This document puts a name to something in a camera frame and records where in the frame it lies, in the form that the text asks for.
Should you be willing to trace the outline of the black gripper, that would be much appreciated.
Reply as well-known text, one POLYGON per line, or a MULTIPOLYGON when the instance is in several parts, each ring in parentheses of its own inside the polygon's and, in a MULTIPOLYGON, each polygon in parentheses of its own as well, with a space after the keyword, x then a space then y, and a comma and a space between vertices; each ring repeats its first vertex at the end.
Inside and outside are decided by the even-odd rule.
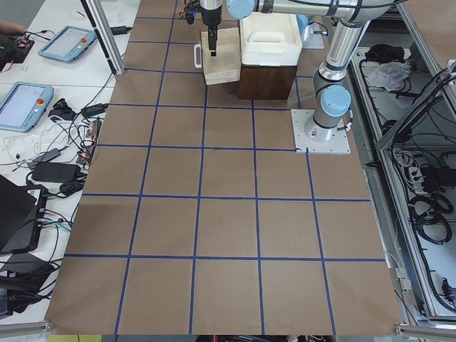
POLYGON ((209 26, 207 35, 210 56, 215 57, 217 55, 217 26, 209 26))
POLYGON ((178 17, 184 19, 189 25, 195 22, 196 14, 200 12, 198 0, 184 1, 183 8, 178 12, 178 17))

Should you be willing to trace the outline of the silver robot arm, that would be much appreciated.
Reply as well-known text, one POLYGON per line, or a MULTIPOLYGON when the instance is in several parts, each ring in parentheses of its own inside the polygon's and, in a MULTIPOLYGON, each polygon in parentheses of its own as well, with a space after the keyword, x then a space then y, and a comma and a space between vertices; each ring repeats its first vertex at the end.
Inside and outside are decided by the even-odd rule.
POLYGON ((323 99, 333 84, 342 84, 347 65, 361 41, 370 21, 383 15, 398 1, 228 1, 232 17, 244 19, 254 12, 262 14, 303 14, 306 16, 334 17, 338 19, 331 45, 324 62, 313 75, 317 109, 308 121, 308 130, 314 128, 329 132, 335 130, 339 120, 348 111, 344 105, 335 114, 323 99))

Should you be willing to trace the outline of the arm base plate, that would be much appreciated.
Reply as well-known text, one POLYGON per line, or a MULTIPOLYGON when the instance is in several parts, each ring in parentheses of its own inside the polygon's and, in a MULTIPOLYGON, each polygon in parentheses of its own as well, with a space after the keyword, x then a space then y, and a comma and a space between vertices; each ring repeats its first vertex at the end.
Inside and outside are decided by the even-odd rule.
POLYGON ((297 153, 349 155, 348 133, 341 118, 335 128, 322 128, 314 122, 314 110, 291 110, 297 153))
POLYGON ((305 26, 300 31, 302 49, 323 50, 323 37, 327 34, 327 30, 318 23, 312 23, 305 26))

